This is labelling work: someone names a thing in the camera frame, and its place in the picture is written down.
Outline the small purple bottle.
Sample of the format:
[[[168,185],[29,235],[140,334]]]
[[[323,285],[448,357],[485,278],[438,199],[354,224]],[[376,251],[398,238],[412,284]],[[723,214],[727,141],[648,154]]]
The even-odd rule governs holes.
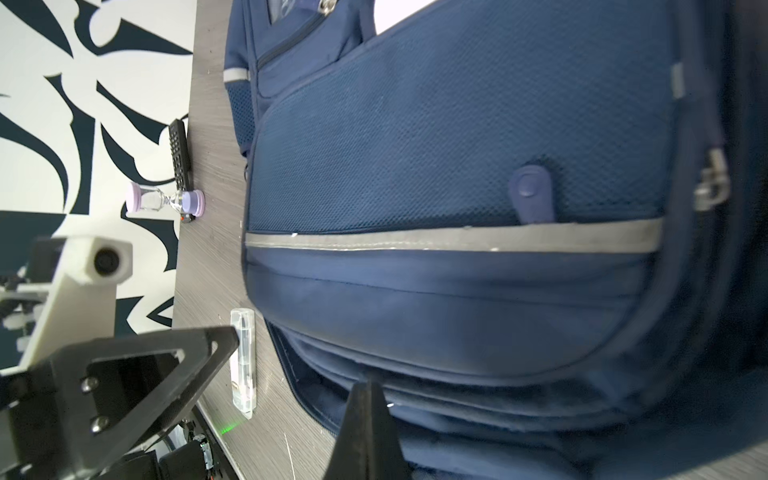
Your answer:
[[[130,182],[126,196],[126,208],[129,213],[157,212],[164,208],[171,208],[180,216],[198,218],[205,213],[206,200],[201,190],[184,190],[166,194],[157,187]]]

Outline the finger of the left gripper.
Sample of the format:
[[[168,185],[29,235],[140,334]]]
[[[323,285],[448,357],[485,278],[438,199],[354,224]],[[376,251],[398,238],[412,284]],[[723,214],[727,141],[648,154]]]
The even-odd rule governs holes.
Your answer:
[[[98,474],[167,433],[239,345],[229,326],[96,339],[51,361],[64,474]]]

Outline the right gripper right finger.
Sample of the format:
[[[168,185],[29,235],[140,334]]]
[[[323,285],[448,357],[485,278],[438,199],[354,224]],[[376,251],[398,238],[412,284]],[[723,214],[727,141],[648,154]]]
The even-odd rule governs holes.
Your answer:
[[[410,479],[397,426],[389,413],[382,388],[373,384],[373,478]]]

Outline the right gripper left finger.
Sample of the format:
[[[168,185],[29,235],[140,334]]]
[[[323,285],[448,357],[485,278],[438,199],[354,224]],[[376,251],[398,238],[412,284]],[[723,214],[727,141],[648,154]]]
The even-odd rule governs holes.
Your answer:
[[[344,418],[324,479],[373,479],[371,463],[371,410],[373,384],[356,384],[349,395]]]

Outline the clear plastic pen box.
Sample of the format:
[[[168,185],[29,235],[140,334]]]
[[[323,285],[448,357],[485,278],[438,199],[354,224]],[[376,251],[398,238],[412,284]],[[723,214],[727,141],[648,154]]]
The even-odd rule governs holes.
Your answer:
[[[256,400],[255,311],[249,308],[233,309],[230,324],[239,340],[238,348],[229,360],[233,405],[246,419],[251,419]]]

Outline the navy blue student backpack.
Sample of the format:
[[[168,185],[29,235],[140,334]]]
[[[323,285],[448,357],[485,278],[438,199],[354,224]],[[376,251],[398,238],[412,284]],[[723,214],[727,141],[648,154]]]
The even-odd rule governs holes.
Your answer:
[[[767,439],[767,5],[236,1],[242,271],[411,478],[661,479]]]

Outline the black remote control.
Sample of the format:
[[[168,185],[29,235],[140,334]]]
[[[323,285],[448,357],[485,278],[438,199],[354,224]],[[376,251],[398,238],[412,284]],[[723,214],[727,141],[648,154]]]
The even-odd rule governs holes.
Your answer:
[[[175,119],[168,126],[168,135],[176,187],[180,191],[191,191],[194,189],[192,162],[183,121]]]

